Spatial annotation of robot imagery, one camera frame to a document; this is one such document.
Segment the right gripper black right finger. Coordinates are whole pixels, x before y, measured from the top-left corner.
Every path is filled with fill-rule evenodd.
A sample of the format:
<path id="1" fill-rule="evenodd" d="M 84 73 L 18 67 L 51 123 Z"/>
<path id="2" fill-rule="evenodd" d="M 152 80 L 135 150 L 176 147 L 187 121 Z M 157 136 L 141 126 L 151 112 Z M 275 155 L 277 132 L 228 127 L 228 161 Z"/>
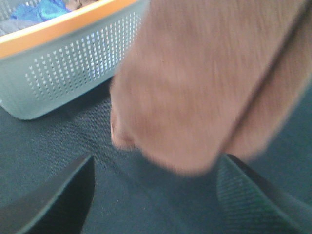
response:
<path id="1" fill-rule="evenodd" d="M 230 234 L 310 234 L 312 208 L 233 155 L 218 163 L 217 198 Z"/>

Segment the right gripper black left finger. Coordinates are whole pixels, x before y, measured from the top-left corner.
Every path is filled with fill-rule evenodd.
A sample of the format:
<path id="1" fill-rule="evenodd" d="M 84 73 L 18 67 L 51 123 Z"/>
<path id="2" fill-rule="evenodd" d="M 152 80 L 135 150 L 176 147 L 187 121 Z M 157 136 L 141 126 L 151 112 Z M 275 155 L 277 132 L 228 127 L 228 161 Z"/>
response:
<path id="1" fill-rule="evenodd" d="M 91 155 L 73 160 L 34 191 L 0 209 L 2 234 L 79 234 L 95 192 Z"/>

